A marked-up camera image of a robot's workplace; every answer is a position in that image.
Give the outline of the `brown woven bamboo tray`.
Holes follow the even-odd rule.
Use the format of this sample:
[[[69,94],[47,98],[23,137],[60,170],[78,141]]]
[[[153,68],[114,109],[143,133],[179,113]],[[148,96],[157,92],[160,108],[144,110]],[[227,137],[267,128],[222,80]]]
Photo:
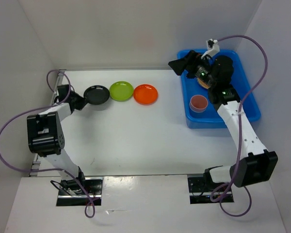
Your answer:
[[[206,83],[204,83],[200,78],[197,78],[197,82],[202,88],[209,89],[209,86]]]

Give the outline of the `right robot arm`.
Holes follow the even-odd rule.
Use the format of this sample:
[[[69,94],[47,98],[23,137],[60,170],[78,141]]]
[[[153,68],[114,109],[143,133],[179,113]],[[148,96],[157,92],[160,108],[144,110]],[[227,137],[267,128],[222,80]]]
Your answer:
[[[213,191],[220,183],[243,187],[268,181],[278,156],[260,141],[244,112],[241,98],[231,84],[233,60],[225,55],[211,60],[209,55],[190,50],[168,65],[177,75],[187,72],[187,78],[199,78],[209,86],[208,99],[227,126],[238,150],[234,165],[205,170],[204,188]]]

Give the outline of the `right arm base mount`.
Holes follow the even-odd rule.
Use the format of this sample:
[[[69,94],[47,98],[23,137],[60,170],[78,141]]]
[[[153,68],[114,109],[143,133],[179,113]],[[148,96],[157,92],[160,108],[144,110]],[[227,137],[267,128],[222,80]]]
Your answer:
[[[212,203],[210,195],[212,191],[222,183],[211,183],[204,174],[187,176],[190,204]]]

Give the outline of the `pink plastic cup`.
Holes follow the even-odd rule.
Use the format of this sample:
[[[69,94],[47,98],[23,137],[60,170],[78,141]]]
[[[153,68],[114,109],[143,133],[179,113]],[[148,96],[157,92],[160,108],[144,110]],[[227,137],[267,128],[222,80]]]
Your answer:
[[[208,106],[208,100],[202,95],[194,95],[190,99],[189,107],[193,112],[202,113]]]

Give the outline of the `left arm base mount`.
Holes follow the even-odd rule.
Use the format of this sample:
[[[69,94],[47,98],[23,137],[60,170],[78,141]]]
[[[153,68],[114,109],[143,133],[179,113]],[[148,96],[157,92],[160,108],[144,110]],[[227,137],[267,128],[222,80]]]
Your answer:
[[[91,205],[87,195],[77,184],[73,187],[76,188],[76,190],[73,191],[71,188],[68,188],[67,184],[64,184],[64,181],[58,182],[51,180],[50,183],[58,190],[56,206]],[[83,187],[93,200],[95,206],[101,205],[102,186],[102,177],[86,177],[84,180]]]

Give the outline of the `black plastic plate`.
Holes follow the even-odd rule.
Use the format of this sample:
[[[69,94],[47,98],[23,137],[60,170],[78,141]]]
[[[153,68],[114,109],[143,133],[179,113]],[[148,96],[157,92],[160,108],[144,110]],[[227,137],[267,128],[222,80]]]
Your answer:
[[[83,96],[86,103],[91,105],[101,105],[110,98],[110,92],[102,85],[93,85],[85,90]]]

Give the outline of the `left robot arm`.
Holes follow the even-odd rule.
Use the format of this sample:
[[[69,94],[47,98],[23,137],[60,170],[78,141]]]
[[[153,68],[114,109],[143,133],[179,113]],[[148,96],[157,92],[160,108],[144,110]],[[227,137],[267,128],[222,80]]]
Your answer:
[[[67,84],[58,86],[59,102],[47,110],[27,117],[29,150],[46,159],[60,174],[65,190],[82,194],[87,188],[84,173],[65,151],[61,121],[75,110],[82,110],[85,98]]]

